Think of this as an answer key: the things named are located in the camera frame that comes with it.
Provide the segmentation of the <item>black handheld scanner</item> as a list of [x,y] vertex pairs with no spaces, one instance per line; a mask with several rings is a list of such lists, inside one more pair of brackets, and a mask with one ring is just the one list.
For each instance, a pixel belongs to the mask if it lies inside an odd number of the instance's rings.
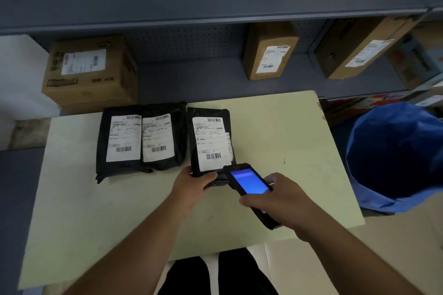
[[[229,186],[236,190],[240,196],[246,194],[264,194],[273,190],[273,187],[269,185],[250,164],[225,165],[223,167],[223,173],[228,178]],[[251,207],[251,210],[269,230],[281,227],[281,224],[271,218],[265,211],[253,207]]]

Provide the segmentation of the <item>colourful printed cardboard box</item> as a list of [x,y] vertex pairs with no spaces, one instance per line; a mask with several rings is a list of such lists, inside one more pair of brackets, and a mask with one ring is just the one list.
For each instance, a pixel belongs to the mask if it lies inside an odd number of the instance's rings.
[[443,19],[418,24],[385,55],[411,92],[443,81]]

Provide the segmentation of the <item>person's left forearm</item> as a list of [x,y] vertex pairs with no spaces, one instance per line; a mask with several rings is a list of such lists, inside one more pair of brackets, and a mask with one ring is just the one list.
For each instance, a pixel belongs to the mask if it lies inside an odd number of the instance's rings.
[[63,295],[153,295],[196,199],[169,195]]

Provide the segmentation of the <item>person's right hand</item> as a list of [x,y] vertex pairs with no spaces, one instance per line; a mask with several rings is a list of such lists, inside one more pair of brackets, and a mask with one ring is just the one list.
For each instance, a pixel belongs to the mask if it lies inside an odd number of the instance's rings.
[[265,211],[276,222],[292,229],[302,241],[308,242],[314,234],[322,232],[333,220],[320,206],[313,202],[304,190],[281,173],[272,173],[264,180],[273,187],[269,208]]

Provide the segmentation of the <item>black parcel bag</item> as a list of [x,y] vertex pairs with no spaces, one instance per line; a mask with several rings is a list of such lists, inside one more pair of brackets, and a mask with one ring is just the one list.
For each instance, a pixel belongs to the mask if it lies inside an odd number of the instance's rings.
[[141,172],[142,111],[140,105],[105,108],[96,152],[96,181]]
[[141,105],[141,172],[180,167],[187,152],[186,102]]
[[192,175],[217,173],[217,178],[205,188],[229,184],[223,168],[236,164],[229,110],[188,107],[186,122]]

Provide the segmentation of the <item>person's right forearm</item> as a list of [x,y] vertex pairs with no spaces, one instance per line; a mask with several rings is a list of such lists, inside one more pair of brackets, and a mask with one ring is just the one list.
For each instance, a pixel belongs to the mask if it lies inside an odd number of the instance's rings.
[[339,295],[424,295],[329,215],[295,232],[312,247]]

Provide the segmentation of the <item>large printed cardboard box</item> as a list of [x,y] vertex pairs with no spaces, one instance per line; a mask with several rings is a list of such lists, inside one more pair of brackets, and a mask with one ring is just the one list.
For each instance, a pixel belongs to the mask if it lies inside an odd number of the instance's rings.
[[138,102],[138,67],[123,35],[54,41],[42,94],[70,114]]

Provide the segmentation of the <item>small upright cardboard box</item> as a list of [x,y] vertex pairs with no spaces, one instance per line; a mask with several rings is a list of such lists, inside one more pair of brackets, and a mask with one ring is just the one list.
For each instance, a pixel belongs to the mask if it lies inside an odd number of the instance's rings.
[[298,40],[299,35],[291,21],[252,23],[242,56],[247,79],[281,76]]

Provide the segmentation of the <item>red and white box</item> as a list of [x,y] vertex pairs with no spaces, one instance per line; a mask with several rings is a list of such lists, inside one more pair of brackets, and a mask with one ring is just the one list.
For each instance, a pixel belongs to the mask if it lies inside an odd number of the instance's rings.
[[409,91],[374,94],[363,97],[350,97],[335,100],[322,100],[320,105],[330,127],[358,117],[373,108],[402,101]]

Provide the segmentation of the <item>blue plastic bag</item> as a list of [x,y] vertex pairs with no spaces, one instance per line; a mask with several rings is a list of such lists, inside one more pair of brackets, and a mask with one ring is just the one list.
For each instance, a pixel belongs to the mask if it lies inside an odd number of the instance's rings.
[[360,207],[407,212],[443,193],[443,120],[408,102],[374,108],[352,126],[344,162]]

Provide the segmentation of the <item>long leaning cardboard box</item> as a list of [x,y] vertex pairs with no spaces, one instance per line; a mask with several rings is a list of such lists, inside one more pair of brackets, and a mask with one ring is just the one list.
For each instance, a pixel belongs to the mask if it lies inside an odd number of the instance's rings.
[[339,18],[315,50],[324,76],[330,80],[354,77],[412,30],[420,15]]

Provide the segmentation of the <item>person's left hand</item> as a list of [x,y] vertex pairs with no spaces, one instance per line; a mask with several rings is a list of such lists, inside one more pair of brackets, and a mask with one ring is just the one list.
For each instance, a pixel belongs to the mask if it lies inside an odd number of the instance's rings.
[[200,186],[200,176],[193,176],[191,165],[180,171],[173,183],[170,197],[179,208],[183,219],[190,214],[196,202],[203,196],[206,187]]

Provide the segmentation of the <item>person's black trousers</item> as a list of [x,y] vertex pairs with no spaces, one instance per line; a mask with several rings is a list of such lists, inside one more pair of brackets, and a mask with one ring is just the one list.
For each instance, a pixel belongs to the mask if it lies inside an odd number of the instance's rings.
[[[219,253],[219,295],[279,295],[247,248]],[[201,257],[176,260],[157,295],[213,295],[210,272]]]

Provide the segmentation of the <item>white labelled box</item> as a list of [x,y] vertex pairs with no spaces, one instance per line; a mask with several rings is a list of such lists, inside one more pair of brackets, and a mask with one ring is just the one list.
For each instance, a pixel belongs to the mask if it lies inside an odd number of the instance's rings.
[[426,92],[408,100],[417,107],[443,107],[443,80],[432,85]]

